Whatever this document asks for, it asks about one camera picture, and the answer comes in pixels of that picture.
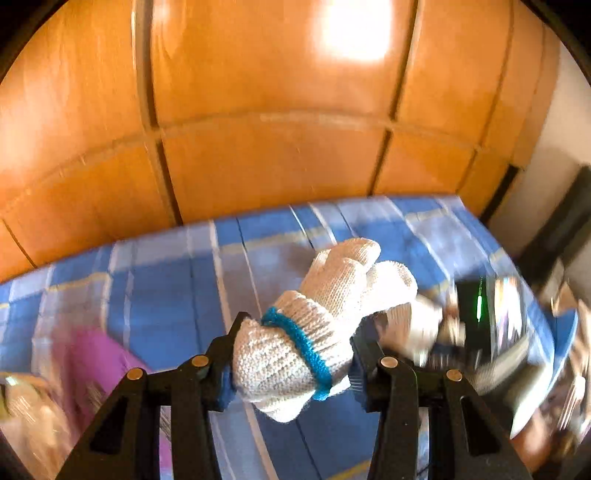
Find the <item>wood paneling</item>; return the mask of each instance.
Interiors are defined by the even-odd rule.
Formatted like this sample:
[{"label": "wood paneling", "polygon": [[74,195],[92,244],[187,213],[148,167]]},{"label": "wood paneling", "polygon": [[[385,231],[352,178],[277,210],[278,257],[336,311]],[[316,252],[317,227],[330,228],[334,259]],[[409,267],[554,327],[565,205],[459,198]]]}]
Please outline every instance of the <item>wood paneling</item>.
[{"label": "wood paneling", "polygon": [[535,144],[540,137],[556,86],[559,54],[560,40],[550,27],[545,25],[540,78],[535,89],[531,109],[525,119],[513,152],[512,164],[517,167],[525,167],[530,162],[531,154],[534,152]]},{"label": "wood paneling", "polygon": [[165,138],[183,221],[366,195],[384,132],[220,119]]},{"label": "wood paneling", "polygon": [[155,0],[159,121],[244,110],[386,114],[412,0]]},{"label": "wood paneling", "polygon": [[375,193],[455,193],[471,156],[471,148],[394,132]]},{"label": "wood paneling", "polygon": [[475,216],[480,216],[484,212],[505,176],[508,166],[508,162],[497,155],[488,153],[476,155],[459,191],[464,205]]},{"label": "wood paneling", "polygon": [[66,3],[0,84],[0,206],[60,163],[139,132],[131,0]]},{"label": "wood paneling", "polygon": [[80,166],[34,189],[4,217],[37,265],[171,226],[144,147]]},{"label": "wood paneling", "polygon": [[419,0],[398,119],[478,142],[509,36],[509,0]]},{"label": "wood paneling", "polygon": [[509,158],[528,115],[540,74],[543,23],[519,0],[513,2],[514,27],[505,76],[483,142]]},{"label": "wood paneling", "polygon": [[33,266],[0,222],[0,281],[32,270]]}]

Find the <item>folded glove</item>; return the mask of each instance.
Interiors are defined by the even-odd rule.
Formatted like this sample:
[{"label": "folded glove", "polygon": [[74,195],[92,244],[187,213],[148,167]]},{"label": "folded glove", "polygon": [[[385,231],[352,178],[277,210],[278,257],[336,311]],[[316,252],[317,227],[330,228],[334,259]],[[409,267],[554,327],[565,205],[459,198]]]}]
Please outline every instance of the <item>folded glove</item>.
[{"label": "folded glove", "polygon": [[284,292],[234,344],[233,381],[244,400],[287,422],[311,398],[349,387],[349,338],[361,318],[407,303],[417,283],[404,265],[375,263],[380,246],[353,238],[318,253],[299,291]]}]

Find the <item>checkered tablecloth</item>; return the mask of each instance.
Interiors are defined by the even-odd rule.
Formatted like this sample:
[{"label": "checkered tablecloth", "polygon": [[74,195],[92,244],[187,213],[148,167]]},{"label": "checkered tablecloth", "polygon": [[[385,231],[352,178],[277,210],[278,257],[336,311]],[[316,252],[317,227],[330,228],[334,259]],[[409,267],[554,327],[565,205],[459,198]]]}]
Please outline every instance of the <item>checkered tablecloth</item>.
[{"label": "checkered tablecloth", "polygon": [[[517,273],[456,197],[372,197],[216,219],[105,245],[1,285],[0,368],[58,381],[52,338],[76,325],[104,329],[154,370],[174,368],[204,352],[238,311],[258,317],[296,289],[315,250],[352,236],[378,241],[379,260],[404,263],[434,295],[452,279]],[[550,328],[524,292],[535,329],[529,360],[552,364]],[[349,392],[312,402],[289,424],[239,400],[212,414],[227,479],[365,478],[377,424]]]}]

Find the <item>copper rivet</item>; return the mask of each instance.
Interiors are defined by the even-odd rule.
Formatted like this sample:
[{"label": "copper rivet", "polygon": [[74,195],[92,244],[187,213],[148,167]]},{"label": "copper rivet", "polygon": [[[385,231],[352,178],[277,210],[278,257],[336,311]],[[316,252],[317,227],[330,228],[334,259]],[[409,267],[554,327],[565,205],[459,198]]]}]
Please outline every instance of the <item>copper rivet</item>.
[{"label": "copper rivet", "polygon": [[462,379],[462,372],[459,370],[448,370],[446,375],[453,382],[459,382]]},{"label": "copper rivet", "polygon": [[205,355],[196,355],[191,359],[194,367],[205,367],[209,363],[209,358]]},{"label": "copper rivet", "polygon": [[127,378],[130,380],[139,380],[142,378],[144,371],[141,368],[132,368],[127,372]]},{"label": "copper rivet", "polygon": [[398,366],[398,360],[396,360],[393,356],[385,356],[379,361],[383,367],[386,368],[396,368]]}]

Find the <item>blue trim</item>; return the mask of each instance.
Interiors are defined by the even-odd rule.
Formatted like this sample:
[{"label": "blue trim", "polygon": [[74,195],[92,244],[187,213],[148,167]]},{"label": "blue trim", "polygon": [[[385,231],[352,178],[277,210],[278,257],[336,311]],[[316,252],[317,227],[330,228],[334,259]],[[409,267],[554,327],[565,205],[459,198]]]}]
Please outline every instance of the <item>blue trim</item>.
[{"label": "blue trim", "polygon": [[300,356],[310,368],[312,375],[316,379],[317,387],[314,400],[324,401],[328,398],[332,388],[332,377],[330,370],[321,359],[320,355],[314,350],[312,342],[302,331],[302,329],[289,317],[279,313],[275,307],[270,307],[262,316],[261,324],[264,326],[273,326],[281,328],[300,353]]}]

